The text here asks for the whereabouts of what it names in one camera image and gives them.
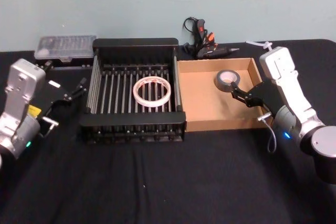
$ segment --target black dish rack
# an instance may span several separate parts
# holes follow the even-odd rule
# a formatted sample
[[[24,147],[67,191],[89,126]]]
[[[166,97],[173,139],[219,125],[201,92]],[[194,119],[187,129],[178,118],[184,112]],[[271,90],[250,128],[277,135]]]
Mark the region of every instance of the black dish rack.
[[[80,119],[88,143],[182,141],[186,117],[177,73],[178,40],[96,39],[85,114]],[[146,76],[160,76],[172,89],[169,102],[157,108],[137,104],[132,88]],[[165,92],[159,84],[139,90],[147,100]]]

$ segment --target blue led light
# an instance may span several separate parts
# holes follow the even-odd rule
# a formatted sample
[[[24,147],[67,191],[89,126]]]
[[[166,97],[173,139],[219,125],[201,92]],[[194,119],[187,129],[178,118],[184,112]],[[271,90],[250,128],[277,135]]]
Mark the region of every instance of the blue led light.
[[[285,136],[285,138],[290,139],[290,135],[287,132],[284,132],[283,135]]]

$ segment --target electrical tape roll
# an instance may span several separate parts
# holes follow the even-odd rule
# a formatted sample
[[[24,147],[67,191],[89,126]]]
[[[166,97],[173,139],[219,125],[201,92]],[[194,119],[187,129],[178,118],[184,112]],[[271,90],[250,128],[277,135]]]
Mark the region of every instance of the electrical tape roll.
[[[240,75],[233,70],[222,70],[216,75],[215,85],[219,90],[223,92],[231,93],[231,82],[234,82],[237,85],[240,82]]]

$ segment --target cardboard box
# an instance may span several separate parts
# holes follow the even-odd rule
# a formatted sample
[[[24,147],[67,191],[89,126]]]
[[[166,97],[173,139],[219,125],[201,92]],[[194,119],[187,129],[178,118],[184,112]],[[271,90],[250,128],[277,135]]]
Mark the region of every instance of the cardboard box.
[[[230,69],[240,75],[239,87],[249,91],[261,82],[253,58],[178,61],[178,74],[187,131],[212,131],[265,127],[257,121],[260,107],[248,108],[219,91],[214,79],[219,71]]]

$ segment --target clear plastic case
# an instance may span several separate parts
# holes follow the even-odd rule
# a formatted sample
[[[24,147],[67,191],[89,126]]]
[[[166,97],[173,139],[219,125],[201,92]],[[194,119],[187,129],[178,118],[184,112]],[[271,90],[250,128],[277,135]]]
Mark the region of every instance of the clear plastic case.
[[[95,35],[42,37],[34,56],[38,60],[59,59],[62,62],[92,58],[92,43],[96,38]]]

